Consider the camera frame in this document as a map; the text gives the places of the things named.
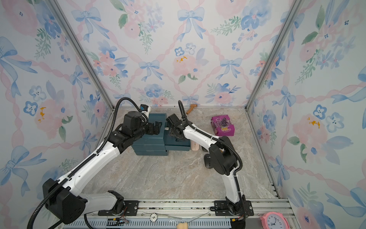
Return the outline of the teal drawer cabinet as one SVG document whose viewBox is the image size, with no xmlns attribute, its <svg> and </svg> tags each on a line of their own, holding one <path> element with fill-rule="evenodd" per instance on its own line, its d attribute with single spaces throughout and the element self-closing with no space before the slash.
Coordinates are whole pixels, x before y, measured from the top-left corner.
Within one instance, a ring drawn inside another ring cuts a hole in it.
<svg viewBox="0 0 366 229">
<path fill-rule="evenodd" d="M 134 142 L 132 148 L 138 156 L 168 156 L 168 151 L 165 148 L 165 127 L 166 114 L 150 113 L 149 122 L 161 122 L 160 133 L 158 135 L 144 135 L 141 139 Z"/>
</svg>

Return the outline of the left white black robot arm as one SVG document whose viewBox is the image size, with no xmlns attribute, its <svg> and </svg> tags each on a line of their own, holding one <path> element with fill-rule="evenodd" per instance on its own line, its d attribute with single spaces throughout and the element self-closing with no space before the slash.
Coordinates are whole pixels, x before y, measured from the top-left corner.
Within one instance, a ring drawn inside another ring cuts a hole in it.
<svg viewBox="0 0 366 229">
<path fill-rule="evenodd" d="M 135 141 L 144 135 L 158 135 L 163 129 L 162 122 L 150 123 L 148 115 L 143 112 L 128 112 L 123 123 L 118 127 L 111 126 L 99 148 L 83 162 L 58 180 L 49 179 L 44 183 L 43 193 L 49 197 L 45 201 L 46 209 L 63 224 L 70 224 L 80 216 L 96 211 L 122 214 L 125 211 L 125 202 L 118 192 L 110 190 L 102 194 L 86 195 L 82 191 L 102 168 Z"/>
</svg>

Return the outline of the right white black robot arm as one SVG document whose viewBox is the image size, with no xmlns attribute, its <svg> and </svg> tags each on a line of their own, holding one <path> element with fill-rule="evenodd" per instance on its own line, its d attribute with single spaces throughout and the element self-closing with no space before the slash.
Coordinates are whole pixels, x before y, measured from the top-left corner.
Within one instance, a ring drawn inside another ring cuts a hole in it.
<svg viewBox="0 0 366 229">
<path fill-rule="evenodd" d="M 243 163 L 230 139 L 212 135 L 187 120 L 168 118 L 167 126 L 172 136 L 191 140 L 208 151 L 209 167 L 222 176 L 226 188 L 227 210 L 233 215 L 244 215 L 244 198 L 237 179 Z"/>
</svg>

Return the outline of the pink computer mouse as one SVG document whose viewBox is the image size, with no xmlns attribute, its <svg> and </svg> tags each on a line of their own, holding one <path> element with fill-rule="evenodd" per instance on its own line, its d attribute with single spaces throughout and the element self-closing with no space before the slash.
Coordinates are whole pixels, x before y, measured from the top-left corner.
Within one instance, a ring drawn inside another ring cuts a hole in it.
<svg viewBox="0 0 366 229">
<path fill-rule="evenodd" d="M 191 150 L 198 151 L 200 149 L 200 145 L 191 140 Z"/>
</svg>

